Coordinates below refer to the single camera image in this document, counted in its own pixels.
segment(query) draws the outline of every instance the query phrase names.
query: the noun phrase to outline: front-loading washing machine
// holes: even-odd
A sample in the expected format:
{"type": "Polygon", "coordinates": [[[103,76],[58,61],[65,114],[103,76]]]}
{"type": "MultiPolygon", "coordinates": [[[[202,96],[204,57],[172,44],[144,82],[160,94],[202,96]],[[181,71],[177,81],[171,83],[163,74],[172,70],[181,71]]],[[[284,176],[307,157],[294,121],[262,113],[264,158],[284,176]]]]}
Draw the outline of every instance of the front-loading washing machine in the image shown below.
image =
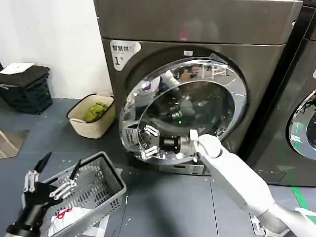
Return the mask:
{"type": "Polygon", "coordinates": [[[240,151],[270,184],[316,187],[315,26],[316,1],[305,1],[240,151]]]}
{"type": "Polygon", "coordinates": [[[197,129],[238,150],[302,2],[95,0],[95,7],[125,149],[160,170],[204,175],[204,165],[174,150],[186,142],[179,137],[197,129]],[[156,132],[164,149],[148,147],[156,132]]]}

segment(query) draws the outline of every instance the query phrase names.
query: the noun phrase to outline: washing machine label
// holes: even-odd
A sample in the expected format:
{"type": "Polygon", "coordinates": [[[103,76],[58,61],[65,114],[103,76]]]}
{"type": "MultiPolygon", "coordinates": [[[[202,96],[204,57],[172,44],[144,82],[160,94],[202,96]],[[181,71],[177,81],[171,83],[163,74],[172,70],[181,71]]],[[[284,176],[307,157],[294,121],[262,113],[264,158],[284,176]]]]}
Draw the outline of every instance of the washing machine label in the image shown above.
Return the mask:
{"type": "Polygon", "coordinates": [[[183,56],[193,56],[193,51],[184,50],[183,51],[183,56]]]}
{"type": "Polygon", "coordinates": [[[110,42],[110,47],[113,65],[117,71],[122,71],[131,57],[133,57],[141,49],[139,42],[125,40],[112,40],[110,42]]]}

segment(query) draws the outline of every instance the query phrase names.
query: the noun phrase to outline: washing machine door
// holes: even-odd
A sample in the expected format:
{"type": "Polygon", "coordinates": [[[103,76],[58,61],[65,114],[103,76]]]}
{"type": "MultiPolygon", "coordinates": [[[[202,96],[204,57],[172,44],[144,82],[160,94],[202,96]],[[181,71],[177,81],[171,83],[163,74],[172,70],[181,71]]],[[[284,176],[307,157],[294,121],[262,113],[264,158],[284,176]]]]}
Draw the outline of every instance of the washing machine door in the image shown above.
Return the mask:
{"type": "Polygon", "coordinates": [[[316,160],[316,90],[294,112],[290,119],[288,136],[296,152],[316,160]]]}
{"type": "Polygon", "coordinates": [[[187,142],[189,130],[224,140],[242,119],[246,100],[242,76],[227,63],[180,59],[156,69],[132,89],[120,114],[121,140],[148,163],[188,162],[193,154],[179,147],[187,142]]]}

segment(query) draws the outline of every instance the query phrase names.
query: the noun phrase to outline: robotic finger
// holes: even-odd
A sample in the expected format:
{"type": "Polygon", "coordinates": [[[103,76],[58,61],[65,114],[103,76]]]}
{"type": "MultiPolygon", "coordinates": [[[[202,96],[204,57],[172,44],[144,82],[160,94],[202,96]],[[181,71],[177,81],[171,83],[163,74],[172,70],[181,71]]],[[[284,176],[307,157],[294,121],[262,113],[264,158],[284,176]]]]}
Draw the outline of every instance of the robotic finger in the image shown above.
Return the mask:
{"type": "Polygon", "coordinates": [[[72,171],[72,173],[71,173],[71,175],[69,177],[69,180],[67,182],[63,183],[55,191],[52,191],[49,194],[50,198],[54,198],[54,200],[58,200],[60,198],[65,199],[66,197],[68,197],[71,194],[71,190],[75,186],[77,186],[77,184],[75,182],[75,179],[76,179],[76,176],[78,175],[80,164],[81,164],[81,159],[79,160],[79,162],[75,166],[74,170],[72,171]]]}
{"type": "Polygon", "coordinates": [[[48,163],[49,158],[51,157],[52,152],[45,155],[43,159],[41,159],[36,166],[34,167],[34,170],[29,170],[26,172],[25,178],[24,178],[24,189],[23,192],[34,192],[35,191],[35,182],[39,181],[40,173],[44,170],[45,166],[48,163]]]}

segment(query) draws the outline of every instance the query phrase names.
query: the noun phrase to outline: white label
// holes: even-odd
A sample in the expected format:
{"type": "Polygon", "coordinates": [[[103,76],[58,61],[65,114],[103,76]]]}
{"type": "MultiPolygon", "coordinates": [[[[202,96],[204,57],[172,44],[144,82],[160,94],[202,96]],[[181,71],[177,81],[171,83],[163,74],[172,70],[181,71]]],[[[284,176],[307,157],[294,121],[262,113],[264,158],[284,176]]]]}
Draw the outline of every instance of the white label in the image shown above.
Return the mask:
{"type": "Polygon", "coordinates": [[[300,137],[295,135],[291,136],[291,141],[302,143],[300,137]]]}
{"type": "Polygon", "coordinates": [[[110,42],[114,68],[122,71],[125,64],[140,51],[141,45],[137,41],[112,40],[110,42]]]}
{"type": "Polygon", "coordinates": [[[184,50],[183,51],[183,55],[184,56],[192,56],[193,55],[193,51],[186,51],[186,50],[184,50]]]}
{"type": "Polygon", "coordinates": [[[25,72],[28,68],[30,68],[33,65],[34,63],[11,63],[5,69],[0,71],[0,73],[7,74],[7,75],[22,73],[22,72],[25,72]]]}

